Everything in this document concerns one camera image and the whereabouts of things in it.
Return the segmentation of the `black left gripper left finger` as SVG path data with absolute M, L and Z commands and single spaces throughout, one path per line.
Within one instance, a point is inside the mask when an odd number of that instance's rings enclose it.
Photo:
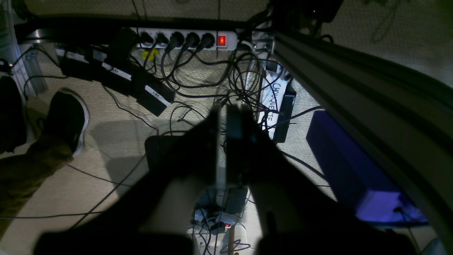
M 220 111 L 179 136 L 151 170 L 117 202 L 87 223 L 47 232 L 37 255 L 190 255 L 195 204 L 216 181 Z

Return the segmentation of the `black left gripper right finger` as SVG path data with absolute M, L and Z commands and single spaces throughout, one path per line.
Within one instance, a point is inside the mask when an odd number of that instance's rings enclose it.
M 247 185 L 262 224 L 257 255 L 415 255 L 410 239 L 377 230 L 323 193 L 236 105 L 226 113 L 226 167 Z

